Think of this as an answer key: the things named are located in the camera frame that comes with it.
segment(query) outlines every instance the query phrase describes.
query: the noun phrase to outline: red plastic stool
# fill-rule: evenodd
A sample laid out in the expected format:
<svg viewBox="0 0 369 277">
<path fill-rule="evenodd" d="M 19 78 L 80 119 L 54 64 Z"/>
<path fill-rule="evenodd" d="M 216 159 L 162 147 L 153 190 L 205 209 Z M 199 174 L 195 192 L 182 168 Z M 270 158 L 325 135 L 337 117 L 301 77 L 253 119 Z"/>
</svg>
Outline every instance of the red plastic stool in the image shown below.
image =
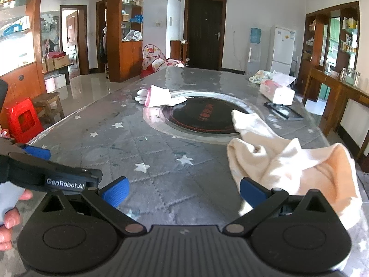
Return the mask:
<svg viewBox="0 0 369 277">
<path fill-rule="evenodd" d="M 17 142 L 25 144 L 44 130 L 31 99 L 25 99 L 14 106 L 5 107 L 5 110 L 10 133 Z"/>
</svg>

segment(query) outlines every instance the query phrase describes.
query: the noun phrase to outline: blue water jug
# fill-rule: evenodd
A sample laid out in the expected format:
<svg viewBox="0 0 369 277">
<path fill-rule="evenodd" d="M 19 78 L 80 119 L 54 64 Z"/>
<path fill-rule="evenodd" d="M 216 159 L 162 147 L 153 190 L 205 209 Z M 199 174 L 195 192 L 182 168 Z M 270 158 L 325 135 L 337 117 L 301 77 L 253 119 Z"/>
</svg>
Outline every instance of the blue water jug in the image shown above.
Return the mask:
<svg viewBox="0 0 369 277">
<path fill-rule="evenodd" d="M 261 37 L 261 29 L 251 28 L 250 42 L 251 43 L 260 43 L 260 37 Z"/>
</svg>

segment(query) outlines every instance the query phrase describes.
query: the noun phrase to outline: table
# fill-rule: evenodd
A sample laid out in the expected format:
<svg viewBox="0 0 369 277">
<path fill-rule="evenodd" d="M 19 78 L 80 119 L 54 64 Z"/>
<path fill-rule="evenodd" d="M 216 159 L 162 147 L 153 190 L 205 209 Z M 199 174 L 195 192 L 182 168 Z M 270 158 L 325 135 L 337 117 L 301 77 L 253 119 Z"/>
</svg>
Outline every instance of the table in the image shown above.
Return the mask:
<svg viewBox="0 0 369 277">
<path fill-rule="evenodd" d="M 55 70 L 52 70 L 52 71 L 48 71 L 46 73 L 44 73 L 44 76 L 47 76 L 49 73 L 54 73 L 54 72 L 57 72 L 58 74 L 64 74 L 65 75 L 65 81 L 67 83 L 67 85 L 70 85 L 71 84 L 71 80 L 69 78 L 69 70 L 68 70 L 68 67 L 69 66 L 72 66 L 73 63 L 67 65 L 67 66 L 63 66 L 63 67 L 60 67 L 58 69 L 55 69 Z"/>
<path fill-rule="evenodd" d="M 126 176 L 130 194 L 118 209 L 148 229 L 152 224 L 222 228 L 239 217 L 241 205 L 229 169 L 226 145 L 178 138 L 145 122 L 143 105 L 134 97 L 138 90 L 152 84 L 170 91 L 210 91 L 242 99 L 277 135 L 298 138 L 302 148 L 329 145 L 297 99 L 291 108 L 304 119 L 284 120 L 264 107 L 268 100 L 259 93 L 259 86 L 238 74 L 177 67 L 160 70 L 101 98 L 57 122 L 30 143 L 50 148 L 51 161 L 102 170 L 100 188 Z M 34 199 L 18 203 L 24 218 L 30 216 L 42 198 L 42 194 L 34 193 Z M 349 230 L 354 247 L 359 247 L 361 234 L 366 232 L 360 226 Z M 345 271 L 348 276 L 358 259 L 368 263 L 365 255 L 353 251 Z M 8 272 L 23 273 L 13 269 L 17 262 L 20 262 L 18 254 L 10 260 L 5 257 L 3 262 L 0 256 L 0 268 L 4 265 Z"/>
<path fill-rule="evenodd" d="M 362 91 L 360 88 L 353 86 L 348 83 L 339 81 L 339 76 L 331 75 L 328 72 L 319 71 L 315 68 L 311 68 L 309 76 L 306 81 L 305 90 L 303 94 L 302 104 L 306 105 L 307 92 L 312 79 L 318 80 L 319 82 L 327 85 L 334 92 L 334 99 L 332 100 L 332 111 L 330 112 L 325 127 L 323 128 L 323 134 L 328 136 L 329 132 L 333 128 L 337 131 L 342 117 L 344 115 L 348 100 L 353 100 L 366 107 L 369 106 L 369 94 Z M 355 159 L 359 160 L 364 153 L 364 150 L 369 143 L 369 131 L 366 134 L 365 140 L 356 155 Z"/>
</svg>

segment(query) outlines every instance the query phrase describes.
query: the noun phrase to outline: wooden table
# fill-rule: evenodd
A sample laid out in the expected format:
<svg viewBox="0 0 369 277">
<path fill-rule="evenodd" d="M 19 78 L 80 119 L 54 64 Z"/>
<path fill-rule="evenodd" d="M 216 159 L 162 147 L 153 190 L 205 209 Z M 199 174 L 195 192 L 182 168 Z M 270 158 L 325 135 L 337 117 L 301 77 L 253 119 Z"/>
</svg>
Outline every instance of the wooden table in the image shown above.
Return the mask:
<svg viewBox="0 0 369 277">
<path fill-rule="evenodd" d="M 348 100 L 353 100 L 358 102 L 366 107 L 369 106 L 369 94 L 362 91 L 360 88 L 353 86 L 348 83 L 342 83 L 339 81 L 339 76 L 335 77 L 327 72 L 319 71 L 315 68 L 310 70 L 309 76 L 306 81 L 304 95 L 302 99 L 302 103 L 306 105 L 307 101 L 307 92 L 309 89 L 309 85 L 312 79 L 318 80 L 319 82 L 327 85 L 334 92 L 334 99 L 332 101 L 332 111 L 328 116 L 328 120 L 326 125 L 324 126 L 323 134 L 327 136 L 331 131 L 331 128 L 334 131 L 337 131 L 342 117 L 345 113 L 345 109 L 348 103 Z M 366 134 L 365 140 L 360 148 L 358 155 L 356 156 L 356 160 L 360 159 L 364 150 L 368 146 L 369 143 L 369 131 Z"/>
<path fill-rule="evenodd" d="M 72 66 L 73 64 L 69 64 L 67 66 L 62 66 L 58 69 L 54 69 L 52 71 L 48 71 L 48 72 L 44 72 L 44 76 L 47 76 L 47 75 L 51 75 L 51 73 L 55 73 L 57 72 L 58 74 L 64 74 L 65 75 L 65 81 L 67 83 L 67 85 L 70 85 L 71 84 L 71 79 L 69 78 L 69 70 L 68 70 L 68 67 L 69 66 Z"/>
</svg>

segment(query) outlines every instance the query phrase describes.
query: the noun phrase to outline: induction cooktop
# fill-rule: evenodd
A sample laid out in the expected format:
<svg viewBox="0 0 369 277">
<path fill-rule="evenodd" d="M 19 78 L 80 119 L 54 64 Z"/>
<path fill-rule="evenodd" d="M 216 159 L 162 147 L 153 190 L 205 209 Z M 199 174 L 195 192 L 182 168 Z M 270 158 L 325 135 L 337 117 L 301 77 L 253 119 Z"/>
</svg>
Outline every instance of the induction cooktop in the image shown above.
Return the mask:
<svg viewBox="0 0 369 277">
<path fill-rule="evenodd" d="M 232 123 L 232 110 L 248 113 L 229 101 L 211 97 L 188 97 L 186 102 L 163 108 L 164 117 L 184 129 L 209 134 L 236 133 Z"/>
<path fill-rule="evenodd" d="M 183 96 L 187 101 L 173 107 L 145 107 L 143 118 L 152 128 L 172 135 L 211 144 L 228 144 L 239 137 L 232 123 L 232 110 L 263 114 L 247 100 L 209 91 L 176 91 L 172 97 Z"/>
</svg>

